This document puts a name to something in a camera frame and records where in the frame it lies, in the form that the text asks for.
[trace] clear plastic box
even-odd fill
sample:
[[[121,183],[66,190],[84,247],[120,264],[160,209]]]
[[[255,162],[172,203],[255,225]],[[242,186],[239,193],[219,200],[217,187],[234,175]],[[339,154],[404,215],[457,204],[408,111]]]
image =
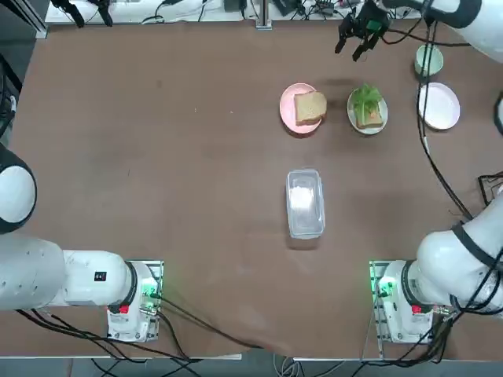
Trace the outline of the clear plastic box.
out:
[[[290,236],[317,238],[325,228],[320,174],[315,169],[292,170],[286,178],[286,210]]]

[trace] brown tabletop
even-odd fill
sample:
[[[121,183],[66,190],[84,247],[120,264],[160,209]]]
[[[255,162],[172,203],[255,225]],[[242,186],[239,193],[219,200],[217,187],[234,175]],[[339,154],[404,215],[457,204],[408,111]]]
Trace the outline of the brown tabletop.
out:
[[[440,39],[457,40],[444,28]],[[39,185],[23,232],[63,248],[161,258],[169,297],[277,353],[360,357],[369,260],[414,258],[426,234],[460,217],[418,140],[412,62],[420,43],[379,44],[358,63],[356,41],[340,55],[336,43],[332,22],[278,22],[271,32],[249,23],[54,30],[37,42],[14,126],[13,151]],[[458,95],[461,119],[430,133],[429,144],[476,213],[475,179],[501,170],[492,112],[503,71],[471,48],[442,52],[437,80]],[[294,82],[329,99],[328,118],[305,139],[290,136],[278,114]],[[363,82],[378,86],[389,107],[375,137],[347,119],[348,95]],[[285,178],[302,167],[319,171],[325,194],[325,232],[309,247],[291,242],[286,221]],[[105,331],[103,308],[57,312]],[[242,350],[171,317],[192,355]],[[101,353],[15,313],[1,319],[1,355]],[[502,338],[501,323],[465,316],[446,356],[503,360]],[[174,349],[165,330],[149,345]],[[366,356],[377,356],[374,330]]]

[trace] bread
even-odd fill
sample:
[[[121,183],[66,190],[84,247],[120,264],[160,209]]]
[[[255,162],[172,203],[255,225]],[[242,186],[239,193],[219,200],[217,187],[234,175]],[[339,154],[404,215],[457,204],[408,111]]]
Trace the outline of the bread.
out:
[[[293,97],[296,105],[296,125],[316,124],[327,113],[327,99],[320,92],[296,94]]]
[[[366,117],[366,123],[360,123],[358,117],[356,117],[356,127],[360,130],[364,130],[365,128],[379,128],[383,125],[383,119],[380,116],[379,108],[371,112],[369,116]]]

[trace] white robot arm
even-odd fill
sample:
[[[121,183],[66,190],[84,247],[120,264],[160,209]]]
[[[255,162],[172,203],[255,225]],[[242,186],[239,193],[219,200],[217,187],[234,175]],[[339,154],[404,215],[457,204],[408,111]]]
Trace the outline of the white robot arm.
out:
[[[0,310],[107,306],[108,337],[158,338],[163,263],[124,261],[107,251],[61,250],[55,243],[0,236]]]
[[[383,0],[382,5],[418,10],[430,6],[431,18],[449,25],[476,49],[503,63],[503,2],[499,0]],[[434,306],[466,305],[502,248],[503,196],[499,195],[470,222],[426,236],[416,261],[391,262],[378,287],[391,341],[418,342],[431,328]],[[503,263],[496,270],[503,271]],[[475,303],[489,298],[484,310],[503,308],[503,284],[496,273]],[[501,312],[494,315],[503,317]]]
[[[383,0],[380,5],[418,10],[431,5],[429,16],[503,62],[501,0],[434,0],[432,4],[431,0]],[[0,144],[0,235],[21,227],[35,203],[31,171]],[[503,196],[457,232],[471,246],[453,231],[436,232],[424,239],[415,262],[394,261],[387,267],[380,292],[393,341],[417,342],[431,327],[431,305],[449,305],[452,296],[462,304],[473,294],[488,269],[487,260],[503,247]],[[469,250],[472,243],[482,253],[475,251],[475,256]],[[0,309],[103,305],[108,306],[108,336],[135,342],[157,338],[160,303],[149,293],[161,293],[160,261],[125,262],[105,251],[63,251],[54,243],[13,234],[0,236],[0,260]],[[495,277],[489,280],[477,301],[488,298],[496,283]],[[502,306],[499,287],[489,308]]]
[[[427,235],[417,260],[393,261],[378,290],[392,342],[417,342],[431,328],[433,306],[465,306],[503,250],[503,195],[473,220]],[[503,263],[497,271],[503,272]],[[484,311],[503,311],[503,282],[496,271],[475,303],[490,298]],[[503,313],[495,316],[503,318]]]

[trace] green cup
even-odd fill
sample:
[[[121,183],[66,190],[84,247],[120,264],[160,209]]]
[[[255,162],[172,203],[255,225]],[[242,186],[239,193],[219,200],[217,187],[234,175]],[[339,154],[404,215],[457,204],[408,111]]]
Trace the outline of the green cup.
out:
[[[423,70],[423,61],[425,53],[426,53],[426,63],[424,65]],[[421,46],[416,52],[416,59],[414,61],[414,68],[416,69],[416,73],[418,75],[420,75],[421,72],[423,72],[424,77],[428,76],[428,62],[430,60],[430,54],[431,54],[431,63],[429,70],[430,76],[436,75],[442,69],[443,55],[440,52],[440,50],[432,45],[428,45],[428,48],[426,48],[425,46]]]

